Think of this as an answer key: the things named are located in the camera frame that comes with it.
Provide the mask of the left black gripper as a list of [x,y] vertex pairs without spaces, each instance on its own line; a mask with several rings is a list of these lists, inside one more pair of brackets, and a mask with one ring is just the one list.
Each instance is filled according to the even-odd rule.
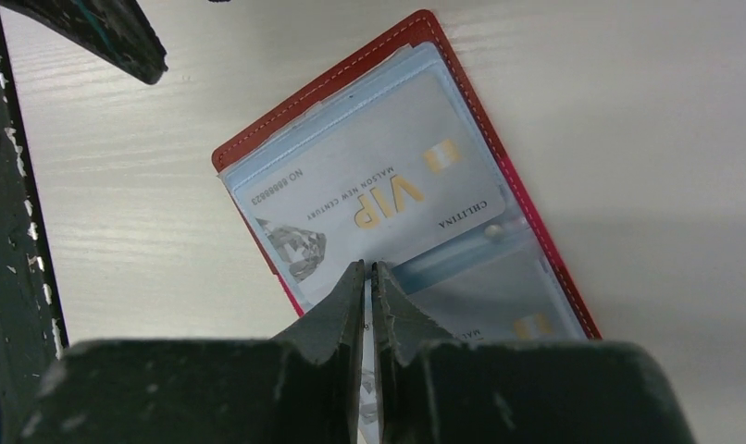
[[14,443],[68,346],[0,8],[0,443]]

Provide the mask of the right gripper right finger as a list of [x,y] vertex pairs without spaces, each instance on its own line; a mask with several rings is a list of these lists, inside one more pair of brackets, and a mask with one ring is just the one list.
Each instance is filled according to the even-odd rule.
[[691,443],[665,373],[609,340],[466,342],[372,267],[384,443]]

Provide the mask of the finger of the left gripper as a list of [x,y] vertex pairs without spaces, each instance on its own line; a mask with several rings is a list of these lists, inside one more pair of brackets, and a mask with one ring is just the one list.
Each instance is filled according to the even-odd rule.
[[158,83],[168,71],[167,51],[136,1],[1,0],[133,78]]

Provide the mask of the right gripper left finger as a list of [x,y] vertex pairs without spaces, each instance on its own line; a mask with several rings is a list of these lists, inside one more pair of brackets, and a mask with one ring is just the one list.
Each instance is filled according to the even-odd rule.
[[354,443],[365,267],[271,339],[109,339],[44,375],[23,443]]

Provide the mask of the silver VIP card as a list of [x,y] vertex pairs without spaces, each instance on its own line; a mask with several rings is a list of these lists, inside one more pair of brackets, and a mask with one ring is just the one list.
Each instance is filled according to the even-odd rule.
[[506,207],[488,153],[435,70],[280,142],[237,190],[302,305],[351,262],[399,265]]

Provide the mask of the red card holder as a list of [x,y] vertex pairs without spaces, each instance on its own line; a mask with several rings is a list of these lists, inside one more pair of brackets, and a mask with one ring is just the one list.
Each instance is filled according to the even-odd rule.
[[501,139],[441,25],[427,9],[404,18],[325,71],[212,154],[220,180],[294,311],[308,312],[329,292],[314,305],[300,303],[256,221],[238,201],[238,188],[289,155],[280,146],[282,140],[314,130],[351,112],[364,98],[431,69],[446,80],[448,93],[486,149],[505,210],[399,265],[357,261],[385,264],[407,297],[460,339],[598,338],[599,330]]

